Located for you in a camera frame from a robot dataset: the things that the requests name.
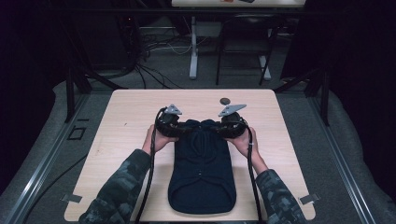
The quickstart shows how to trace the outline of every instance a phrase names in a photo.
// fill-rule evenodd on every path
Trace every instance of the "metal rail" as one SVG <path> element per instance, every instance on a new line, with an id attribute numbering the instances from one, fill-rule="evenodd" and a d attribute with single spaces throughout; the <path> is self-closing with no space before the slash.
<path id="1" fill-rule="evenodd" d="M 16 204 L 8 215 L 6 219 L 6 224 L 18 224 L 23 222 L 24 216 L 27 214 L 27 211 L 34 203 L 35 196 L 43 185 L 53 163 L 55 163 L 59 155 L 62 142 L 67 137 L 67 133 L 69 133 L 73 129 L 73 123 L 76 121 L 77 114 L 81 111 L 81 108 L 87 103 L 88 98 L 89 95 L 82 94 L 78 99 L 76 104 L 75 116 L 71 118 L 70 122 L 64 124 L 64 126 L 58 133 L 53 146 L 49 149 L 48 153 L 38 164 L 31 179 L 23 190 L 21 197 L 17 200 Z"/>
<path id="2" fill-rule="evenodd" d="M 313 97 L 308 97 L 308 103 L 314 111 L 315 117 L 320 124 L 320 128 L 325 133 L 326 138 L 329 141 L 330 147 L 332 149 L 332 158 L 334 159 L 335 165 L 338 169 L 338 172 L 341 178 L 344 181 L 346 186 L 346 190 L 350 196 L 353 205 L 358 213 L 359 218 L 361 219 L 361 223 L 363 224 L 375 224 L 375 219 L 367 206 L 366 201 L 364 200 L 363 195 L 361 194 L 361 190 L 358 184 L 353 177 L 353 174 L 350 172 L 347 162 L 344 158 L 343 153 L 341 152 L 340 147 L 337 144 L 334 136 L 332 135 L 332 129 L 330 126 L 326 126 L 323 122 L 320 114 L 319 114 L 319 103 L 317 99 Z"/>

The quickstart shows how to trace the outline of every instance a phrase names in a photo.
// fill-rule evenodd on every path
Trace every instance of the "table leg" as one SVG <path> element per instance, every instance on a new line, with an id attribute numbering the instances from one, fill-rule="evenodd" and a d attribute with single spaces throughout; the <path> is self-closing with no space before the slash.
<path id="1" fill-rule="evenodd" d="M 196 21 L 195 17 L 191 19 L 191 65 L 190 65 L 190 79 L 197 78 L 198 69 L 198 49 L 197 49 L 197 34 L 196 34 Z"/>

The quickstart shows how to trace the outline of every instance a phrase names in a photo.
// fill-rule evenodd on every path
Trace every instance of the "white table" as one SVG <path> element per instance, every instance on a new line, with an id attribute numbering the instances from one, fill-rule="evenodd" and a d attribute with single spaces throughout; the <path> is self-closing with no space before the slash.
<path id="1" fill-rule="evenodd" d="M 305 0 L 255 0 L 253 3 L 247 3 L 239 0 L 172 0 L 173 7 L 288 7 L 302 8 Z M 196 20 L 191 20 L 191 65 L 190 79 L 197 78 L 198 68 L 198 48 L 196 46 Z M 260 57 L 260 63 L 265 64 L 265 59 Z M 267 69 L 264 78 L 271 79 Z"/>
<path id="2" fill-rule="evenodd" d="M 183 113 L 180 121 L 220 120 L 218 114 L 224 108 L 224 105 L 219 103 L 222 97 L 229 98 L 231 105 L 247 105 L 238 113 L 255 128 L 260 153 L 267 165 L 276 170 L 296 199 L 308 195 L 300 165 L 273 91 L 121 90 L 114 91 L 108 103 L 73 192 L 82 199 L 79 203 L 69 202 L 64 218 L 67 221 L 77 221 L 78 217 L 87 210 L 99 189 L 121 163 L 135 148 L 142 146 L 147 128 L 154 122 L 160 108 L 170 104 L 176 105 Z M 167 199 L 174 161 L 174 144 L 171 143 L 156 154 L 154 176 L 141 221 L 257 220 L 247 159 L 232 144 L 229 144 L 229 149 L 237 194 L 232 211 L 215 215 L 189 215 L 171 208 Z M 143 194 L 142 190 L 132 220 L 139 210 Z M 301 207 L 307 219 L 314 218 L 315 209 L 311 203 L 301 204 Z M 263 204 L 262 214 L 266 218 Z"/>

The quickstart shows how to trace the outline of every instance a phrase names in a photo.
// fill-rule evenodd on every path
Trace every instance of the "human hand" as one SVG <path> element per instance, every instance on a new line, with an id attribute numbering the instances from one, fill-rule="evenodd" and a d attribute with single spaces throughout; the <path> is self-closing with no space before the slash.
<path id="1" fill-rule="evenodd" d="M 146 139 L 145 142 L 143 143 L 142 150 L 147 152 L 149 155 L 151 155 L 151 136 L 152 132 L 154 131 L 154 124 L 151 124 L 148 128 L 148 132 L 146 134 Z M 166 144 L 170 142 L 176 142 L 178 138 L 176 137 L 167 137 L 161 134 L 158 130 L 155 132 L 155 152 L 158 152 L 159 150 L 163 149 Z"/>
<path id="2" fill-rule="evenodd" d="M 256 174 L 259 174 L 268 169 L 267 165 L 265 164 L 264 159 L 260 155 L 259 152 L 259 144 L 257 142 L 256 131 L 254 128 L 249 127 L 252 135 L 252 151 L 251 151 L 251 161 Z M 249 133 L 248 128 L 245 129 L 242 135 L 236 138 L 226 138 L 225 140 L 231 142 L 236 149 L 244 156 L 248 157 L 248 146 L 249 146 Z"/>

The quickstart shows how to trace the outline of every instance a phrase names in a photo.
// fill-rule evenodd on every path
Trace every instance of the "person's right hand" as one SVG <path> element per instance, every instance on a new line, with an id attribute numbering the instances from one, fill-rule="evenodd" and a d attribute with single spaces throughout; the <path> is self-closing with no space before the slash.
<path id="1" fill-rule="evenodd" d="M 257 142 L 256 131 L 254 128 L 249 127 L 252 135 L 252 151 L 251 151 L 251 161 L 256 174 L 260 174 L 261 172 L 268 169 L 265 164 L 264 159 L 260 155 L 259 152 L 259 144 Z M 245 129 L 244 133 L 236 138 L 225 138 L 225 140 L 231 142 L 236 149 L 244 156 L 248 157 L 248 145 L 249 145 L 249 134 L 248 128 Z"/>

